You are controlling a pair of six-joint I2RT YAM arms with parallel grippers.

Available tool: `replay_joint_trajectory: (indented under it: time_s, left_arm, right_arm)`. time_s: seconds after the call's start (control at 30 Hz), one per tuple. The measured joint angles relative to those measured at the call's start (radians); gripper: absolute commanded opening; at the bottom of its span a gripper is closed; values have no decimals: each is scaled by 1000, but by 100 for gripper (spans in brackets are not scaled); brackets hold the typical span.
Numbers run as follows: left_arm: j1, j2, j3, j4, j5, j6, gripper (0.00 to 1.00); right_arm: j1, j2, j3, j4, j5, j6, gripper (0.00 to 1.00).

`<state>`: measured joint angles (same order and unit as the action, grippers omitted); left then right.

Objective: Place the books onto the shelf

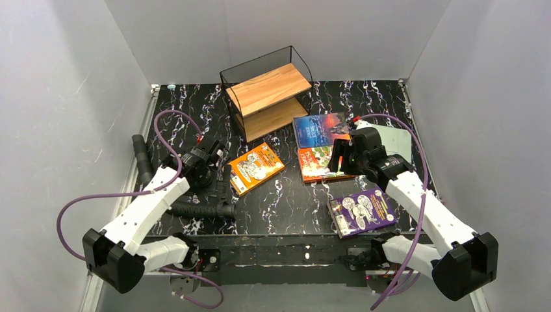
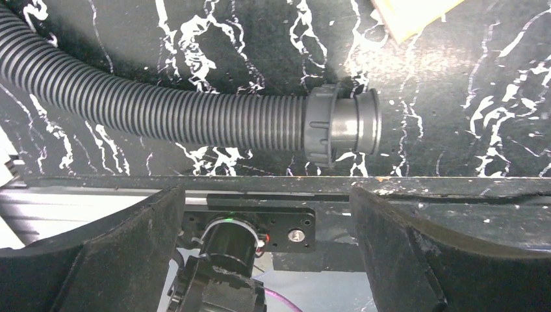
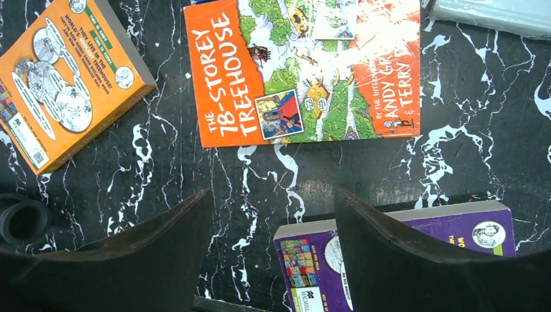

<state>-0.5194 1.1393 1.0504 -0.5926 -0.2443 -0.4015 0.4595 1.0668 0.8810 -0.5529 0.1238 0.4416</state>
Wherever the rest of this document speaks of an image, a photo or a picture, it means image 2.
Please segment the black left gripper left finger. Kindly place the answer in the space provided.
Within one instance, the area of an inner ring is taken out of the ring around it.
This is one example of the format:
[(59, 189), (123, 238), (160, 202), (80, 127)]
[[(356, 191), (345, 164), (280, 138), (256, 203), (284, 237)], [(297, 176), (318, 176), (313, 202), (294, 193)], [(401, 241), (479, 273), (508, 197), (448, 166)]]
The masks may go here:
[(185, 190), (1, 250), (2, 311), (156, 311), (181, 230)]

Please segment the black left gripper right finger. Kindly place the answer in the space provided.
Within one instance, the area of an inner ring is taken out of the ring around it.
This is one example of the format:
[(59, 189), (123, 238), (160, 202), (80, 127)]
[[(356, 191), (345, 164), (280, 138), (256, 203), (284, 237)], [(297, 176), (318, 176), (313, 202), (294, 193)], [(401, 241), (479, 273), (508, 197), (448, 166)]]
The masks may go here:
[(550, 254), (465, 235), (364, 187), (350, 192), (378, 311), (549, 311)]

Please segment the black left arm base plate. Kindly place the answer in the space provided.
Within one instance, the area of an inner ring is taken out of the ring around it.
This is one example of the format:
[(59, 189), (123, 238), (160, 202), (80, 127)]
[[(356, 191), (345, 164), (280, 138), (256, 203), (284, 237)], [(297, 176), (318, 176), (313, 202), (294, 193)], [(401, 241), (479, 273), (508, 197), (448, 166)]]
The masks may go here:
[(200, 205), (184, 212), (177, 245), (199, 248), (215, 221), (239, 221), (255, 232), (258, 251), (310, 253), (316, 248), (316, 213), (308, 207), (232, 207)]

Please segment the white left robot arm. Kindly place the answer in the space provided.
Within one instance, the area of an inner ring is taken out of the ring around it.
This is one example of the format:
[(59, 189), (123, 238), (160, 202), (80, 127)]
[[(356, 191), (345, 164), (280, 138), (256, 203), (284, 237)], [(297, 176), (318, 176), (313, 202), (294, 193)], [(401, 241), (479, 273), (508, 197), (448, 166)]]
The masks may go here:
[[(153, 311), (171, 259), (170, 311), (266, 311), (256, 253), (286, 232), (241, 212), (215, 216), (183, 259), (177, 234), (197, 220), (185, 191), (160, 191), (99, 220), (1, 250), (2, 311)], [(379, 311), (549, 311), (550, 254), (458, 233), (356, 187), (350, 208)]]

